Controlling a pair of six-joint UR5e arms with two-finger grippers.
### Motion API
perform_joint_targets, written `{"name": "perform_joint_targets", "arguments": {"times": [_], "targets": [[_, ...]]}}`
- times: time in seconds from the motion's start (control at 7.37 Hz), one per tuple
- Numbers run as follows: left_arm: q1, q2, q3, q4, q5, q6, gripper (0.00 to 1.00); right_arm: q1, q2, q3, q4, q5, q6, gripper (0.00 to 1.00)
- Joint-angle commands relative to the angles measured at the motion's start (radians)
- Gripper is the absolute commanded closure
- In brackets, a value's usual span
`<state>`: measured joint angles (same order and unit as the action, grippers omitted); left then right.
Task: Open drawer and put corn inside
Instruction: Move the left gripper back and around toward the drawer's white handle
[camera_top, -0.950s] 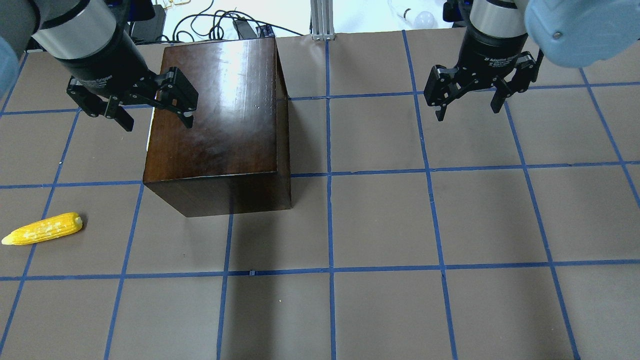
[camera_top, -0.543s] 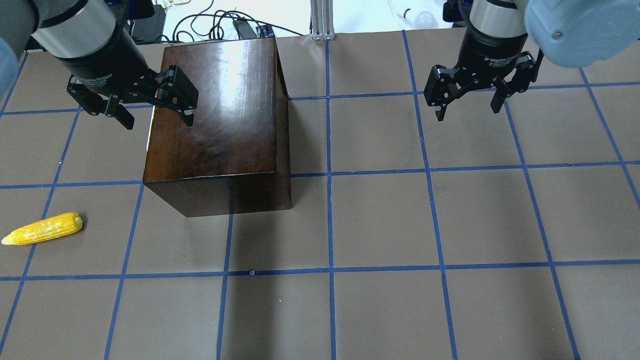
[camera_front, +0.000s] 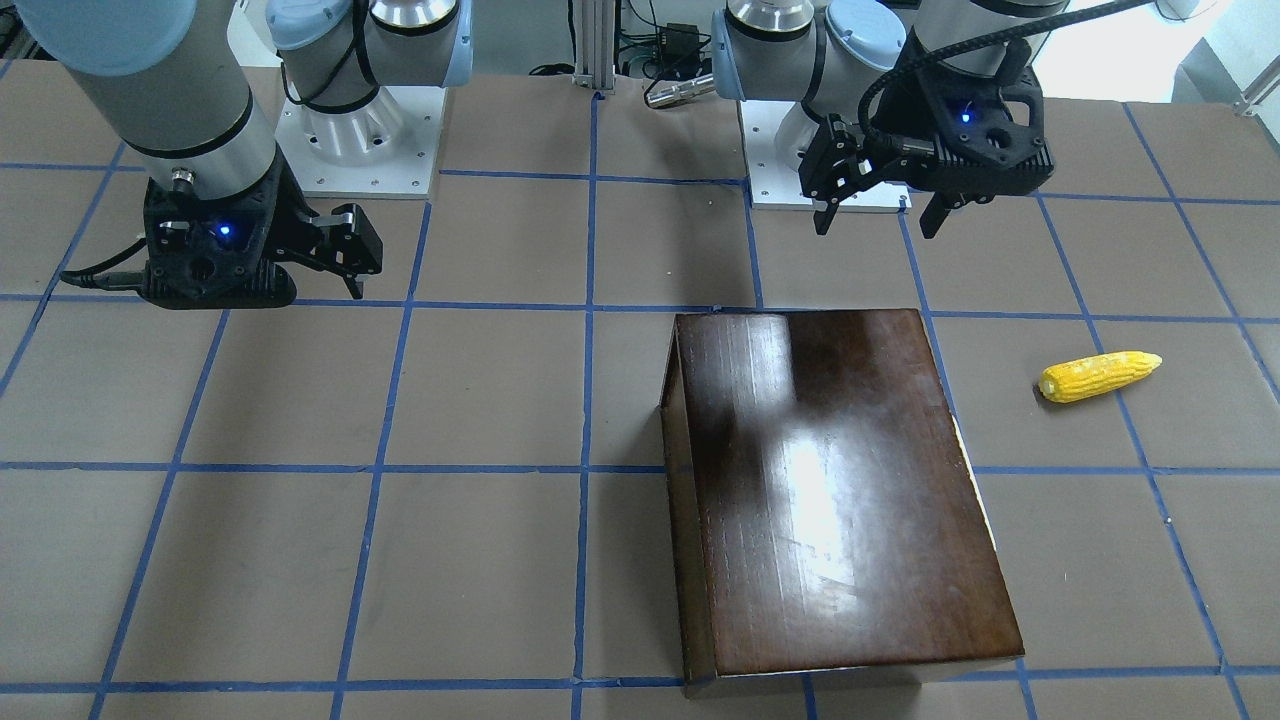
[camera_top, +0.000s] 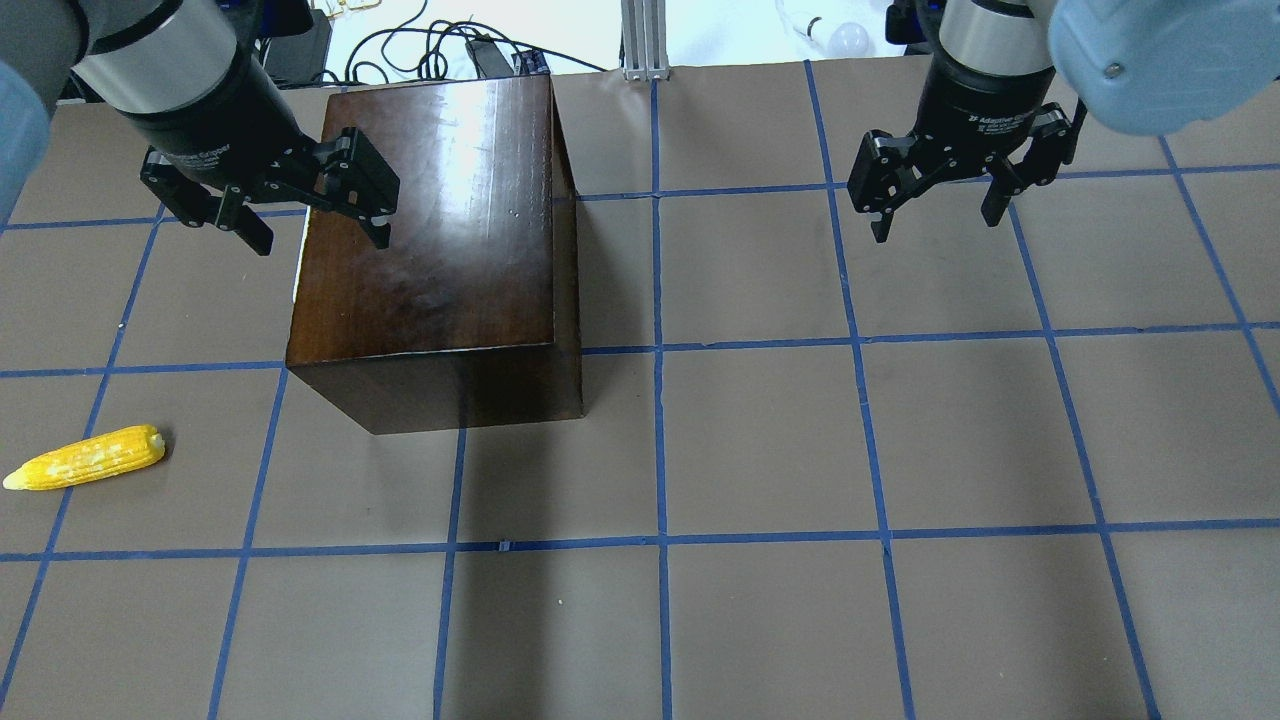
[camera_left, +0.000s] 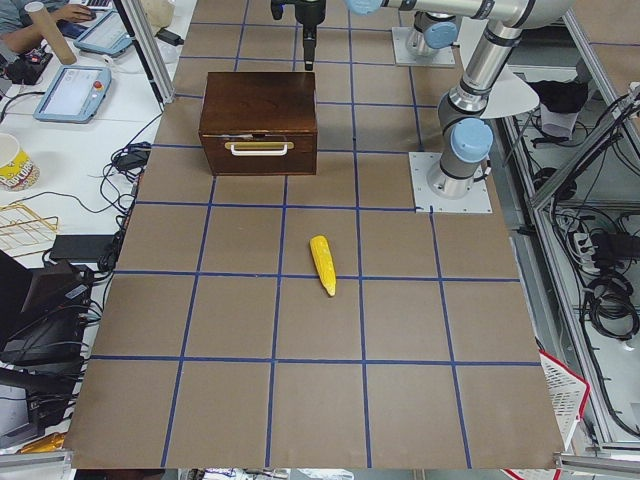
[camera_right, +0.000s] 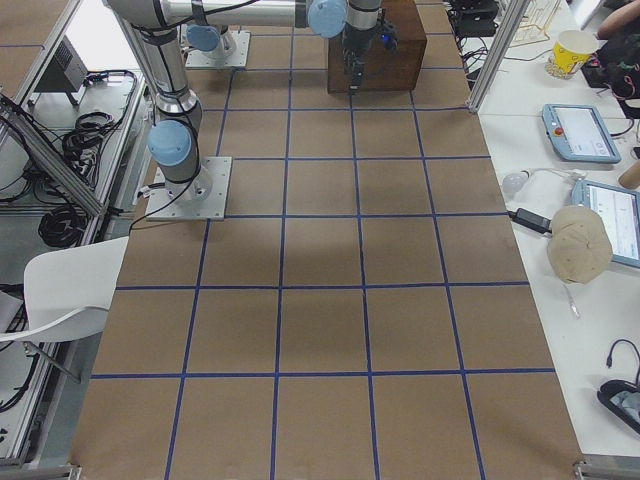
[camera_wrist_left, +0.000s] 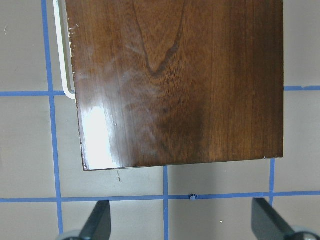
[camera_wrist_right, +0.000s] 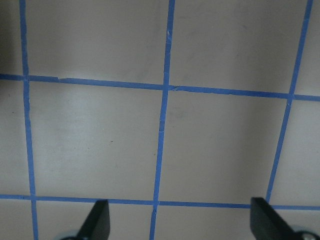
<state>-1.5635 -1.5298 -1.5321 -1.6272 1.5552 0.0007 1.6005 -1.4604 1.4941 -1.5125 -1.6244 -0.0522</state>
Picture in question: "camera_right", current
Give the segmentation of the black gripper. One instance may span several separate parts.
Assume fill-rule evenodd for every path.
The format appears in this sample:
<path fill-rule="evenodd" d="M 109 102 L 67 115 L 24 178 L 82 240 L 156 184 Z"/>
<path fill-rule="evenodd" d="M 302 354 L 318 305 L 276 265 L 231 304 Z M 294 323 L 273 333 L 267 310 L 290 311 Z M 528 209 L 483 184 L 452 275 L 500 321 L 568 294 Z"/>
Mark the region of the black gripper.
<path fill-rule="evenodd" d="M 387 20 L 378 20 L 367 30 L 359 30 L 349 24 L 345 26 L 342 50 L 346 75 L 349 78 L 349 94 L 354 94 L 362 86 L 365 58 L 375 40 L 381 41 L 386 50 L 395 51 L 398 46 L 395 26 Z"/>

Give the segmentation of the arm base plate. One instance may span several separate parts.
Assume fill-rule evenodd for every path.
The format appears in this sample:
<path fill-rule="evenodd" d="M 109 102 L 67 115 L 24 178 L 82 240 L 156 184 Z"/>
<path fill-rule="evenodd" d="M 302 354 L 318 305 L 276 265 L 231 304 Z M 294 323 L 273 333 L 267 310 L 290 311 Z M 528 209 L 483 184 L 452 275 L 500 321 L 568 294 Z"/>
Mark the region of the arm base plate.
<path fill-rule="evenodd" d="M 227 30 L 221 35 L 216 48 L 211 51 L 197 49 L 182 35 L 185 66 L 188 70 L 226 70 L 246 67 L 251 33 L 246 30 Z"/>
<path fill-rule="evenodd" d="M 149 221 L 222 221 L 232 171 L 231 157 L 203 157 L 198 176 L 184 191 L 185 185 L 166 183 L 159 167 L 154 182 L 162 186 L 148 197 L 145 215 Z"/>

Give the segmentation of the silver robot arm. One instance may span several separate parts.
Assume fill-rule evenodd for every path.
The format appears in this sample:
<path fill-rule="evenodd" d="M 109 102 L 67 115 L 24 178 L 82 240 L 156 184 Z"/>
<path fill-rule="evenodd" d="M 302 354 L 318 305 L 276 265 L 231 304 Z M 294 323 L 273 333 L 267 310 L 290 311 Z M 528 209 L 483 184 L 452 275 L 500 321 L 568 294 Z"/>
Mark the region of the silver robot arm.
<path fill-rule="evenodd" d="M 236 42 L 227 28 L 219 30 L 210 25 L 189 25 L 186 40 L 192 49 L 214 60 L 226 59 L 237 50 Z"/>
<path fill-rule="evenodd" d="M 108 7 L 136 44 L 135 57 L 156 89 L 158 122 L 147 144 L 175 203 L 200 201 L 212 189 L 199 153 L 202 115 L 187 79 L 179 28 L 191 47 L 213 51 L 229 25 L 309 28 L 316 35 L 340 37 L 349 89 L 356 91 L 365 73 L 365 56 L 374 40 L 397 45 L 394 27 L 378 1 L 110 1 Z"/>

